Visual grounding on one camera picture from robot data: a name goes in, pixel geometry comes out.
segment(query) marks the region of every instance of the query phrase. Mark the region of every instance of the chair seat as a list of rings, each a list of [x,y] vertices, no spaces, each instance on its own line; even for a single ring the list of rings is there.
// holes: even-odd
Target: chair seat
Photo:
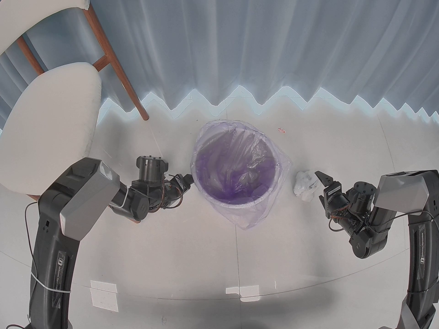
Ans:
[[[52,69],[30,83],[0,135],[0,183],[41,195],[88,156],[101,104],[101,77],[89,63]]]

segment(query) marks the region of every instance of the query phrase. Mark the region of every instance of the white cable tie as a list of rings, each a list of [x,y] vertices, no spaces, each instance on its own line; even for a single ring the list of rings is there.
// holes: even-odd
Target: white cable tie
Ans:
[[[128,197],[128,191],[129,191],[129,187],[126,187],[125,199],[123,200],[122,205],[120,205],[120,206],[116,206],[116,205],[113,205],[113,204],[109,204],[109,205],[113,206],[113,207],[116,207],[116,208],[122,208],[125,205],[126,198]]]
[[[31,276],[33,276],[33,278],[43,287],[43,288],[45,288],[45,289],[47,289],[47,290],[50,290],[50,291],[53,291],[53,292],[55,292],[55,293],[71,293],[72,291],[65,291],[65,290],[57,290],[57,289],[51,289],[51,288],[48,288],[47,286],[45,286],[42,282],[40,282],[38,279],[37,279],[37,277],[35,277],[35,275],[32,273],[32,272],[30,272],[30,274],[31,274]]]

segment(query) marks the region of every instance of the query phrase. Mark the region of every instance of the robotic arm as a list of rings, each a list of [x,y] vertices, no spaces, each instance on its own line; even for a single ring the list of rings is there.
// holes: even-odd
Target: robotic arm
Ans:
[[[319,198],[326,217],[349,234],[349,243],[359,258],[384,248],[397,211],[408,215],[410,277],[397,329],[429,328],[436,312],[433,304],[439,300],[438,172],[383,175],[378,188],[357,182],[345,194],[341,183],[332,177],[320,171],[316,175],[325,187]]]
[[[128,188],[104,162],[86,157],[41,195],[26,329],[72,327],[69,293],[80,241],[108,205],[115,213],[139,222],[160,208],[179,206],[194,182],[189,174],[166,180],[168,163],[161,157],[141,156],[137,167],[139,179]]]

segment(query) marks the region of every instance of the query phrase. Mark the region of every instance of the curtain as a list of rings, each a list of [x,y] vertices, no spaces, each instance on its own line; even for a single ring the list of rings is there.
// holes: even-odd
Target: curtain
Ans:
[[[238,85],[260,104],[282,86],[374,107],[439,108],[439,0],[91,0],[140,99],[170,109],[196,89],[213,105]],[[43,67],[103,55],[80,9],[27,32]],[[133,109],[111,66],[103,96]],[[0,57],[0,127],[35,77],[16,45]]]

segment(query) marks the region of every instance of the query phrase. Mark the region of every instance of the wooden chair frame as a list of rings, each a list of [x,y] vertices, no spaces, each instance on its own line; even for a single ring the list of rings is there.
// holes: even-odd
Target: wooden chair frame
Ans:
[[[84,15],[91,27],[91,30],[93,30],[94,35],[96,36],[97,41],[99,42],[99,45],[101,46],[104,55],[97,60],[95,63],[93,63],[93,66],[97,69],[99,72],[102,70],[105,66],[108,64],[111,64],[111,66],[114,69],[114,72],[116,73],[117,77],[119,78],[120,82],[122,83],[123,87],[125,88],[125,91],[127,92],[128,96],[130,97],[131,101],[134,103],[134,106],[137,108],[137,110],[140,113],[140,116],[142,119],[147,121],[149,119],[149,115],[146,112],[145,108],[143,107],[142,103],[140,102],[136,91],[134,90],[133,86],[131,85],[131,82],[129,81],[127,75],[125,74],[125,71],[123,70],[115,52],[113,51],[113,48],[108,41],[108,38],[102,29],[101,23],[99,22],[99,19],[96,16],[96,12],[94,12],[93,6],[90,4],[90,7],[88,10],[83,10]],[[35,70],[35,72],[40,75],[44,73],[43,68],[41,67],[40,63],[30,50],[28,44],[24,40],[23,36],[20,36],[17,39],[17,44],[20,47],[21,51],[24,53],[25,57]]]

